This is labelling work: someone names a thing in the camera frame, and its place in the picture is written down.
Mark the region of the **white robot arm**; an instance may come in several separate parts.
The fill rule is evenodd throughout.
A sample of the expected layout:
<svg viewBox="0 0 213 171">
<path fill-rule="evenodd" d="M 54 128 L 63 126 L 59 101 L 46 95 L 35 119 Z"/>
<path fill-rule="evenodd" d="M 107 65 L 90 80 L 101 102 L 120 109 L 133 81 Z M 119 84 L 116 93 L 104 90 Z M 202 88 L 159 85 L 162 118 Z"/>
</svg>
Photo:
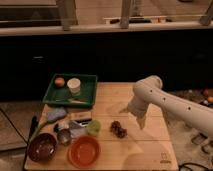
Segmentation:
<svg viewBox="0 0 213 171">
<path fill-rule="evenodd" d="M 163 91 L 162 87 L 163 82 L 156 75 L 135 82 L 132 89 L 133 97 L 127 104 L 127 111 L 137 119 L 142 119 L 152 103 L 213 139 L 213 109 L 171 95 Z"/>
</svg>

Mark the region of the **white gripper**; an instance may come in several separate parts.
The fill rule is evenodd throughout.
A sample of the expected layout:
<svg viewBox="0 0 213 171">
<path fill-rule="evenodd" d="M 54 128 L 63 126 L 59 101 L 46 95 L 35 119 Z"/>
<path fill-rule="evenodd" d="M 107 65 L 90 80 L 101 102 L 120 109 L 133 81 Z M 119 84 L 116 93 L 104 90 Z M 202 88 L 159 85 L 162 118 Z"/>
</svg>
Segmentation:
<svg viewBox="0 0 213 171">
<path fill-rule="evenodd" d="M 127 107 L 122 108 L 119 113 L 128 113 L 130 112 L 136 118 L 136 121 L 139 125 L 140 129 L 145 127 L 146 117 L 145 114 L 147 112 L 149 104 L 139 99 L 138 97 L 134 96 L 130 102 L 128 103 Z"/>
</svg>

